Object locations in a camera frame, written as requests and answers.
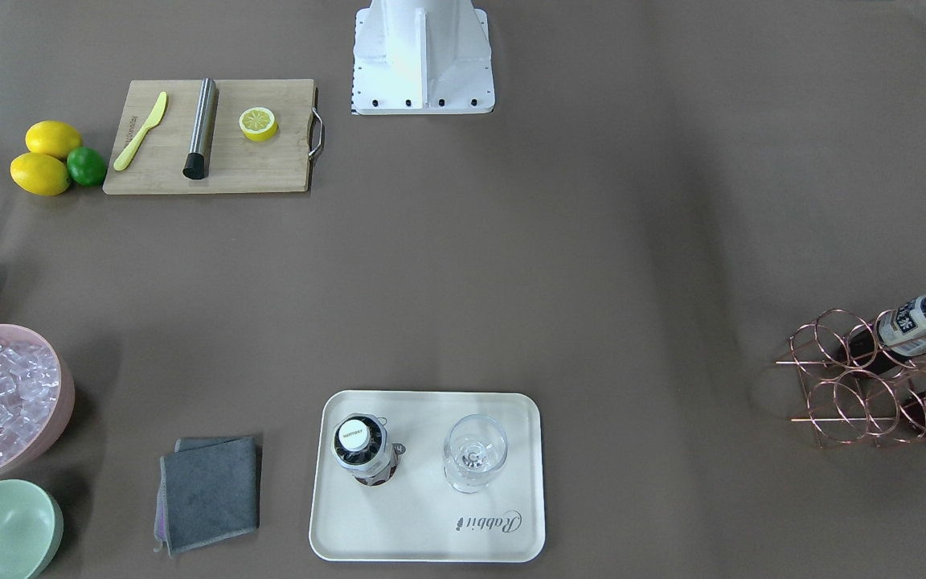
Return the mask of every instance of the yellow knife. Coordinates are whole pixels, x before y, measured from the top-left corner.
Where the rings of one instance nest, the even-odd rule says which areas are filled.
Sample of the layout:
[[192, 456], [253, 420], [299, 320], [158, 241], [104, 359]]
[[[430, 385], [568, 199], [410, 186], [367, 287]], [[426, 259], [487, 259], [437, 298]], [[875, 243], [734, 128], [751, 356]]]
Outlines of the yellow knife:
[[128, 168], [128, 165], [131, 165], [131, 160], [135, 157], [135, 154], [138, 153], [138, 147], [141, 145], [142, 139], [145, 138], [145, 135], [147, 135], [151, 128], [158, 125], [159, 121], [162, 121], [162, 114], [165, 112], [166, 91], [159, 93], [159, 98], [155, 100], [155, 105], [152, 106], [152, 113], [148, 113], [145, 124], [142, 125], [142, 128], [138, 129], [138, 132], [135, 133], [135, 138], [131, 139], [128, 146], [124, 147], [124, 150], [121, 151], [117, 160], [113, 162], [113, 169], [122, 171]]

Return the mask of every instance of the napkin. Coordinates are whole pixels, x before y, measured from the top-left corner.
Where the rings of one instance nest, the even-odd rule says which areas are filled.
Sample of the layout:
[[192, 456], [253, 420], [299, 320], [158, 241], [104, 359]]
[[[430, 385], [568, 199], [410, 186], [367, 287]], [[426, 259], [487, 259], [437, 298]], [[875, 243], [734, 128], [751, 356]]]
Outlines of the napkin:
[[185, 437], [159, 458], [155, 538], [170, 556], [260, 526], [253, 437]]

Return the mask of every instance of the bottle rack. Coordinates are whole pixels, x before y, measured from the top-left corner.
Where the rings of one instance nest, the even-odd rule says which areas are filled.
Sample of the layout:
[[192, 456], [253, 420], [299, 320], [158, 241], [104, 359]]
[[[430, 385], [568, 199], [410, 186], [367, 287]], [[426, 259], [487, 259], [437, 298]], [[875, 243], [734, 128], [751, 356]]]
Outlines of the bottle rack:
[[797, 370], [805, 411], [791, 421], [812, 425], [819, 447], [926, 444], [926, 355], [897, 362], [882, 376], [864, 370], [881, 351], [837, 359], [839, 348], [848, 351], [846, 337], [874, 335], [877, 320], [888, 313], [868, 322], [849, 311], [827, 310], [798, 327], [788, 338], [788, 352], [775, 360]]

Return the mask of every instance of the lemon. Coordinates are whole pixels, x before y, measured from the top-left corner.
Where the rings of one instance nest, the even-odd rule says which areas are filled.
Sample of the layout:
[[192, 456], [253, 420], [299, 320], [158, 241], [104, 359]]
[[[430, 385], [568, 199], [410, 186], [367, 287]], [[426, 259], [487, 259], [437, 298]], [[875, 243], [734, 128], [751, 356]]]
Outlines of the lemon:
[[264, 106], [254, 106], [238, 118], [242, 133], [250, 142], [265, 142], [277, 132], [277, 118]]
[[14, 158], [10, 177], [24, 191], [36, 195], [58, 195], [70, 187], [67, 166], [44, 153], [25, 153]]
[[36, 122], [27, 129], [23, 140], [31, 153], [50, 154], [55, 158], [66, 158], [71, 150], [82, 144], [77, 129], [62, 121]]

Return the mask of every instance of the tray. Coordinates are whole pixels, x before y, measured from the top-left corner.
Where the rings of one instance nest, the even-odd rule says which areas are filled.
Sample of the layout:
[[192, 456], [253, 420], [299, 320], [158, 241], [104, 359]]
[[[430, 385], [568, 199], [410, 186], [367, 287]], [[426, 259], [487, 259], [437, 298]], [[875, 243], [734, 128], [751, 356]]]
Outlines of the tray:
[[[387, 418], [405, 445], [396, 473], [365, 487], [338, 465], [334, 429], [349, 414]], [[497, 418], [510, 439], [502, 474], [485, 491], [449, 487], [441, 445], [459, 418]], [[521, 393], [342, 391], [324, 406], [309, 545], [328, 561], [524, 563], [545, 544], [541, 418]]]
[[[209, 176], [185, 177], [181, 170], [191, 143], [202, 80], [133, 80], [124, 103], [102, 190], [108, 195], [183, 195], [222, 193], [291, 193], [309, 190], [309, 149], [313, 122], [319, 117], [316, 84], [298, 80], [217, 80], [216, 122]], [[113, 169], [132, 136], [141, 128], [159, 92], [166, 91], [166, 113], [151, 129], [124, 171]], [[242, 111], [271, 109], [278, 131], [266, 142], [250, 142], [238, 126]]]

